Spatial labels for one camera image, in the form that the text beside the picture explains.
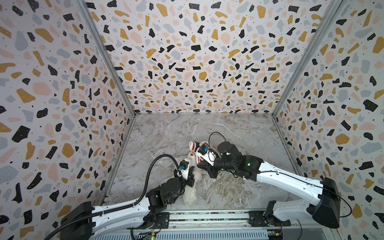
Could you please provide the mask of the white plush teddy bear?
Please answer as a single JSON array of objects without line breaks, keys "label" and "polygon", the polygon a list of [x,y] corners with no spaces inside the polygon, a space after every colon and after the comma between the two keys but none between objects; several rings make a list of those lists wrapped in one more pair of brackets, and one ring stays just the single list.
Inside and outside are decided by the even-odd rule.
[{"label": "white plush teddy bear", "polygon": [[197,181],[214,166],[217,158],[216,150],[212,149],[207,141],[190,142],[189,153],[180,162],[181,176],[187,182],[183,194],[184,204],[194,206],[197,202]]}]

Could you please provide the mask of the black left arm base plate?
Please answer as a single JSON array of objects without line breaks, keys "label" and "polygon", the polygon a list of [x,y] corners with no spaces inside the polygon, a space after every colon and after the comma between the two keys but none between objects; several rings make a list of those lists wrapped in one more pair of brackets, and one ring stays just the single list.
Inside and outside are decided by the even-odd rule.
[{"label": "black left arm base plate", "polygon": [[168,229],[170,223],[170,213],[161,212],[157,214],[149,214],[145,216],[143,220],[144,222],[140,226],[141,229]]}]

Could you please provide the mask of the red white striped knit sweater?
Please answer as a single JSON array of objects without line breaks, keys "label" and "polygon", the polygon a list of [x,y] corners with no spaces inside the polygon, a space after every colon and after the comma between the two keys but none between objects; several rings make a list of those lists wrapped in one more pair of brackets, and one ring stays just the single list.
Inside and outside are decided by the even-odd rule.
[{"label": "red white striped knit sweater", "polygon": [[207,141],[202,142],[190,142],[189,149],[192,154],[195,156],[196,164],[201,162],[207,162],[211,166],[214,165],[214,162],[217,158],[216,150],[210,147]]}]

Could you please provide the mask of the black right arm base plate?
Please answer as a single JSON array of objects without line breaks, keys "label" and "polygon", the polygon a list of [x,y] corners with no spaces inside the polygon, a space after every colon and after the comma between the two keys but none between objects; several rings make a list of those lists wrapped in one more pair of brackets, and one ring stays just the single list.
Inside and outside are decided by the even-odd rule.
[{"label": "black right arm base plate", "polygon": [[290,220],[280,221],[274,217],[266,217],[264,211],[249,211],[248,223],[252,227],[290,227]]}]

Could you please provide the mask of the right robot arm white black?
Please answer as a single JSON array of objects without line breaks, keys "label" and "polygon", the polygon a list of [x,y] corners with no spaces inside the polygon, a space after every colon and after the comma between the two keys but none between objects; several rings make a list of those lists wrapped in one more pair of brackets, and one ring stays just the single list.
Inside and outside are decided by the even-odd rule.
[{"label": "right robot arm white black", "polygon": [[243,155],[228,141],[219,144],[217,150],[204,143],[196,150],[198,168],[208,172],[212,179],[220,171],[235,177],[269,184],[283,189],[299,200],[290,202],[269,201],[263,214],[266,222],[282,224],[293,219],[313,219],[331,229],[340,226],[341,198],[334,180],[315,180],[282,170],[261,158]]}]

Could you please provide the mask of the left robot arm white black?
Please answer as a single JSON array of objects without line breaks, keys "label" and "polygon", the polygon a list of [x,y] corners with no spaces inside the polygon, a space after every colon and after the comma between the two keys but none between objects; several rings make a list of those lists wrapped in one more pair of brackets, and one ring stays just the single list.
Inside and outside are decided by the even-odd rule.
[{"label": "left robot arm white black", "polygon": [[93,207],[91,202],[80,204],[61,221],[61,240],[93,240],[120,229],[146,229],[157,220],[159,213],[174,204],[184,194],[185,187],[193,187],[195,176],[182,174],[150,190],[143,199]]}]

